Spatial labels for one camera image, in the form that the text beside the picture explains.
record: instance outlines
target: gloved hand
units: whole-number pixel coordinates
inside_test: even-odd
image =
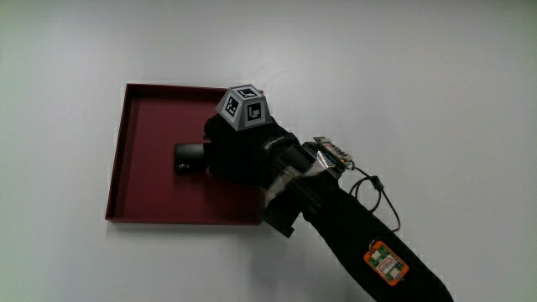
[[[275,146],[285,148],[300,144],[292,133],[280,127],[273,118],[272,121],[237,132],[219,114],[210,118],[204,128],[206,137],[212,142],[208,172],[238,184],[268,187],[274,179],[270,174],[274,152],[270,150]],[[266,151],[264,147],[270,142],[273,143]]]

